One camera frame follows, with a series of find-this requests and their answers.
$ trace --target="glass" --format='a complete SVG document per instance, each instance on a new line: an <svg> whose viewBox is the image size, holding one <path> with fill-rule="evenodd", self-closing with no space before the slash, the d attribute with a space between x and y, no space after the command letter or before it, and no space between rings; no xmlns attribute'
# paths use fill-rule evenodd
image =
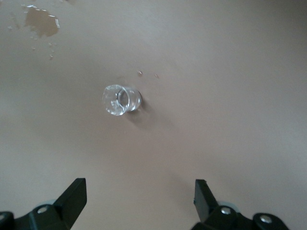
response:
<svg viewBox="0 0 307 230"><path fill-rule="evenodd" d="M142 102L142 96L135 88L109 85L105 88L103 102L109 113L118 116L138 109Z"/></svg>

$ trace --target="small clear glass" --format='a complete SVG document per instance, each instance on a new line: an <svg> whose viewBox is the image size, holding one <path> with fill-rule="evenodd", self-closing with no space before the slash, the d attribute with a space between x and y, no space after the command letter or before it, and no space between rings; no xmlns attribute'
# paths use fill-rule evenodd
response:
<svg viewBox="0 0 307 230"><path fill-rule="evenodd" d="M142 102L142 96L133 87L109 85L105 88L103 102L109 113L119 116L138 109Z"/></svg>

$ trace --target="shot glass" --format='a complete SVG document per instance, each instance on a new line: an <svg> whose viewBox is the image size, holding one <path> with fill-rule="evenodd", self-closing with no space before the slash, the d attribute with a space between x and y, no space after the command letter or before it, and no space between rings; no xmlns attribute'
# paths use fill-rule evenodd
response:
<svg viewBox="0 0 307 230"><path fill-rule="evenodd" d="M103 102L109 113L119 116L138 109L142 102L142 96L135 88L109 85L105 88Z"/></svg>

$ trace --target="table surface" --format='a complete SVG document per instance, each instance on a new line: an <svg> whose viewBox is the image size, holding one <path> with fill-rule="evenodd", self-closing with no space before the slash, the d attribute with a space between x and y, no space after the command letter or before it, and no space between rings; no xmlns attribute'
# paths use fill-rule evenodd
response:
<svg viewBox="0 0 307 230"><path fill-rule="evenodd" d="M27 21L29 5L59 29ZM85 177L72 229L188 230L205 179L248 218L305 229L306 12L285 0L0 2L0 209L19 217ZM142 108L108 114L111 84L136 87Z"/></svg>

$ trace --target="silver bolt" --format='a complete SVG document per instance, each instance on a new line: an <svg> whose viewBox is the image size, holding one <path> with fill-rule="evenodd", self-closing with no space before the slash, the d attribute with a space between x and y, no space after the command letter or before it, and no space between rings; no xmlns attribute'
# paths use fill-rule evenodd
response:
<svg viewBox="0 0 307 230"><path fill-rule="evenodd" d="M261 215L260 219L262 222L267 223L267 224L271 224L272 223L272 219L271 217L268 217L266 215Z"/></svg>
<svg viewBox="0 0 307 230"><path fill-rule="evenodd" d="M223 207L223 208L221 209L221 212L222 212L223 214L225 214L225 215L229 215L229 214L231 213L231 210L230 210L230 208L228 208L228 207Z"/></svg>
<svg viewBox="0 0 307 230"><path fill-rule="evenodd" d="M47 211L47 209L48 209L48 206L41 207L41 208L37 211L37 213L38 213L38 214L44 213L44 212Z"/></svg>

